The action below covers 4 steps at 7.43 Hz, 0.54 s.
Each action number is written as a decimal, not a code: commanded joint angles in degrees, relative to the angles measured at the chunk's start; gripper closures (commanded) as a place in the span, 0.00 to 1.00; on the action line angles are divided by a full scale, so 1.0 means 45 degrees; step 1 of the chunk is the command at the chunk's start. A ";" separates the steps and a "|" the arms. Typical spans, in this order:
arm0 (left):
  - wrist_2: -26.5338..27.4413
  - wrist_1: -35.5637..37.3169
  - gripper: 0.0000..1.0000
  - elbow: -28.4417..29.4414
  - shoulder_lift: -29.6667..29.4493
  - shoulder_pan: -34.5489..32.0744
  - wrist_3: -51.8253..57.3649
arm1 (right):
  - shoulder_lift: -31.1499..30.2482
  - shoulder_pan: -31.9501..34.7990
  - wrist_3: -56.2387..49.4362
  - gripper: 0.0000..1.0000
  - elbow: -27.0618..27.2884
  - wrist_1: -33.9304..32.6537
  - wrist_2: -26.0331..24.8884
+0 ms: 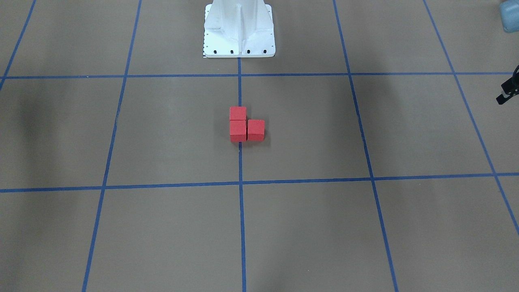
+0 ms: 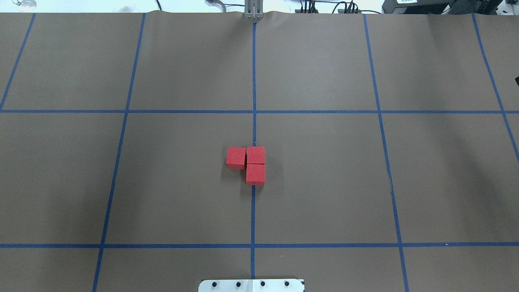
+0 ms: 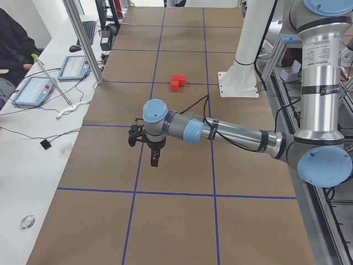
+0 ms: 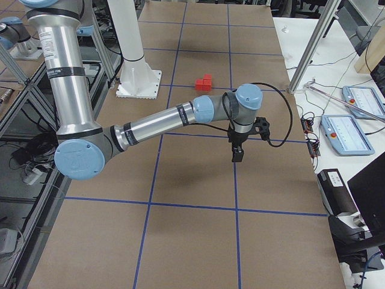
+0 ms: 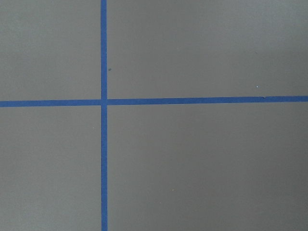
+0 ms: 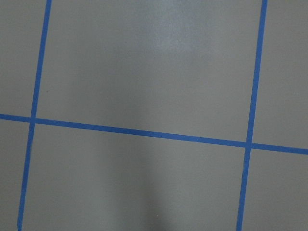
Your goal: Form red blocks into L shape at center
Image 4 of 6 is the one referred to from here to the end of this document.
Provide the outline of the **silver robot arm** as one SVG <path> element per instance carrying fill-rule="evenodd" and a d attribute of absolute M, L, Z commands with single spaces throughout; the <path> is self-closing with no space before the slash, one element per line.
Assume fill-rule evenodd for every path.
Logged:
<path fill-rule="evenodd" d="M 58 110 L 60 127 L 54 154 L 57 169 L 70 179 L 98 175 L 117 154 L 153 137 L 193 124 L 227 120 L 232 160 L 243 158 L 242 144 L 255 132 L 263 94 L 254 84 L 243 84 L 223 95 L 203 95 L 166 110 L 144 115 L 131 109 L 124 125 L 104 127 L 94 118 L 77 32 L 91 22 L 90 1 L 24 1 L 29 23 L 37 30 Z"/>

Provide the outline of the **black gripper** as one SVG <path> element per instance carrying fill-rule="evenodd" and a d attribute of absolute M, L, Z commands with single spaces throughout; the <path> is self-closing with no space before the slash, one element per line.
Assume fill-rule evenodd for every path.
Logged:
<path fill-rule="evenodd" d="M 243 142 L 248 139 L 249 132 L 236 132 L 234 129 L 229 128 L 227 131 L 228 142 L 232 147 L 232 162 L 240 163 L 244 157 L 244 150 L 242 148 Z"/>

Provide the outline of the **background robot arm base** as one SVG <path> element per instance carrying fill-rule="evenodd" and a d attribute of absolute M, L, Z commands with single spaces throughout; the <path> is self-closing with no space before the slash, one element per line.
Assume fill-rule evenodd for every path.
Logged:
<path fill-rule="evenodd" d="M 41 55 L 51 57 L 39 39 L 31 36 L 23 22 L 16 16 L 1 19 L 1 45 L 16 60 L 35 61 Z"/>

